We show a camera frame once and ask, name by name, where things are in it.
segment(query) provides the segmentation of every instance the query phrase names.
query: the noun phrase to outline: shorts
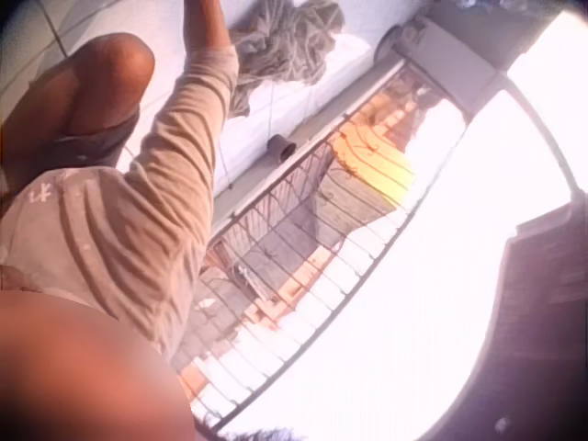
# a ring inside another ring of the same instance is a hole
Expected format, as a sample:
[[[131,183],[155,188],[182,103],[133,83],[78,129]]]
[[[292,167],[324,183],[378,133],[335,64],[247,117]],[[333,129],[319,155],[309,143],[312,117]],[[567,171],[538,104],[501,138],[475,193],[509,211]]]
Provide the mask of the shorts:
[[[116,167],[125,143],[135,130],[139,112],[111,129],[85,136],[61,137],[40,154],[39,162],[33,166],[39,177],[50,170],[83,167]]]
[[[118,126],[92,135],[58,138],[41,149],[35,159],[19,164],[18,171],[9,170],[9,165],[3,164],[4,173],[17,175],[18,188],[3,188],[0,215],[6,213],[20,191],[45,172],[63,168],[116,167],[125,143],[139,122],[139,115],[137,111]]]

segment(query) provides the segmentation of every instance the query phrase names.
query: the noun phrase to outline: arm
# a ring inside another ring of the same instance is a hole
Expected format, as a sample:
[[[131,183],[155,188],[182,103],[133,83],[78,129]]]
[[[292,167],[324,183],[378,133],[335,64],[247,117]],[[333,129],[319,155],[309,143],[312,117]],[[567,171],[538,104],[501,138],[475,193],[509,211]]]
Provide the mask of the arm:
[[[188,53],[203,47],[222,49],[231,46],[219,0],[184,0],[184,10],[184,40]]]
[[[104,248],[120,303],[108,305],[166,357],[185,329],[212,220],[215,142],[237,82],[238,61],[219,0],[186,0],[184,73],[110,192],[101,185],[111,246]]]
[[[212,217],[215,142],[238,62],[220,1],[185,0],[185,8],[185,71],[126,179],[204,247]]]

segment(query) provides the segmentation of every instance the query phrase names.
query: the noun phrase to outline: bright sky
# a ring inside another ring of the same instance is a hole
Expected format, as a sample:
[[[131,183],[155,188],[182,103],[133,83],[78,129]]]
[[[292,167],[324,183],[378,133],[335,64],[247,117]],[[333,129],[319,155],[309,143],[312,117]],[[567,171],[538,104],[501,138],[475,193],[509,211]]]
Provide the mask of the bright sky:
[[[587,45],[588,28],[562,14],[509,72],[553,130],[584,189]],[[407,152],[417,173],[431,173],[458,130],[457,111],[447,102],[429,112]],[[513,99],[499,94],[357,297],[228,431],[285,426],[310,441],[421,435],[473,368],[505,241],[516,224],[567,201],[544,141]]]

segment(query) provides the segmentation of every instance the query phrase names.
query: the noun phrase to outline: beige shirt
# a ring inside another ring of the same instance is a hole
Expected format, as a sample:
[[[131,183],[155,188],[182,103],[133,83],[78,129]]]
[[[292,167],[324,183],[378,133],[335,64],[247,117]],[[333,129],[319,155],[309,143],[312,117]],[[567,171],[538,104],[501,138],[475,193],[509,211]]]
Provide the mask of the beige shirt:
[[[38,177],[2,219],[0,264],[104,311],[169,359],[209,240],[215,142],[237,73],[234,48],[192,53],[127,174]]]

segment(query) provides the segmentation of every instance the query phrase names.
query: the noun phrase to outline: gray cloth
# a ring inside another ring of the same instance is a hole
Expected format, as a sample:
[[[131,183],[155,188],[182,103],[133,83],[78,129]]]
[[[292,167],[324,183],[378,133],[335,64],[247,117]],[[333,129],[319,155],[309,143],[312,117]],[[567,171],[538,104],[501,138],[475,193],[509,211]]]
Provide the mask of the gray cloth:
[[[333,33],[343,28],[343,11],[331,0],[261,0],[251,26],[232,31],[241,69],[230,118],[249,115],[249,96],[265,80],[317,83],[334,49]]]

